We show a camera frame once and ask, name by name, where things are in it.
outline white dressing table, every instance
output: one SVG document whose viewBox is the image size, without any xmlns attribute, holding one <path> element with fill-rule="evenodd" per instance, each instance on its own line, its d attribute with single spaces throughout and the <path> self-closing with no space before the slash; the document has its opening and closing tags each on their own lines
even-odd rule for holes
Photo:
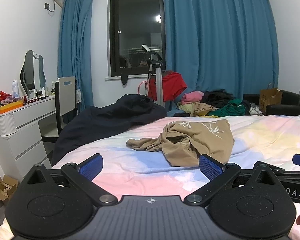
<svg viewBox="0 0 300 240">
<path fill-rule="evenodd" d="M 81 92 L 77 90 L 79 102 Z M 51 119 L 47 117 L 55 112 L 55 96 L 52 95 L 0 114 L 0 165 L 4 174 L 21 181 L 36 163 L 51 169 L 38 122 Z"/>
</svg>

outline white chair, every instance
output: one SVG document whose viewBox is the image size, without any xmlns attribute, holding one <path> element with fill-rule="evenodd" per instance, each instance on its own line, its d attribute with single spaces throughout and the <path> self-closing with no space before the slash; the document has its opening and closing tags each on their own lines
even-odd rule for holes
<svg viewBox="0 0 300 240">
<path fill-rule="evenodd" d="M 71 121 L 77 114 L 75 77 L 58 78 L 55 83 L 55 92 L 57 122 L 40 128 L 43 142 L 55 143 L 61 130 L 66 126 L 62 116 L 69 113 L 67 119 Z"/>
</svg>

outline bed sheet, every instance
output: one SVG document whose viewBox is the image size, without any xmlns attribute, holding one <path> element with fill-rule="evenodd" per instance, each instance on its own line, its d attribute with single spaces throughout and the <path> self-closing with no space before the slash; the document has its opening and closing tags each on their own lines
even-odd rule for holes
<svg viewBox="0 0 300 240">
<path fill-rule="evenodd" d="M 230 162 L 243 169 L 253 168 L 263 161 L 286 170 L 300 170 L 292 163 L 292 156 L 300 154 L 300 116 L 231 116 L 235 142 Z M 93 179 L 103 189 L 116 195 L 180 195 L 183 199 L 209 180 L 197 167 L 171 167 L 162 152 L 142 152 L 126 147 L 130 138 L 156 138 L 163 127 L 172 121 L 211 122 L 215 118 L 168 117 L 134 127 L 124 133 L 84 145 L 62 158 L 53 168 L 68 162 L 80 163 L 95 153 L 104 160 L 103 170 Z M 296 204 L 300 214 L 300 204 Z M 300 226 L 294 224 L 290 237 L 300 240 Z"/>
</svg>

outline chair seat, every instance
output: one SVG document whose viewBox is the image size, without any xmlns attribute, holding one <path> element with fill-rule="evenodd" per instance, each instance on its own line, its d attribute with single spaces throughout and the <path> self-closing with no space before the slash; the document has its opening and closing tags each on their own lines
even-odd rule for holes
<svg viewBox="0 0 300 240">
<path fill-rule="evenodd" d="M 47 126 L 42 127 L 40 130 L 41 130 L 42 137 L 55 137 L 55 138 L 59 137 L 57 123 L 48 124 Z"/>
</svg>

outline black armchair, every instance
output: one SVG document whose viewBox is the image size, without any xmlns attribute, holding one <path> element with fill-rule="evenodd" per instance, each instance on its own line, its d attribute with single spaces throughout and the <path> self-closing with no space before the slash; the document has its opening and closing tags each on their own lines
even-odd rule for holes
<svg viewBox="0 0 300 240">
<path fill-rule="evenodd" d="M 244 94 L 243 99 L 250 103 L 259 104 L 258 94 Z M 268 105 L 266 115 L 300 115 L 300 95 L 282 90 L 282 100 L 280 105 Z"/>
</svg>

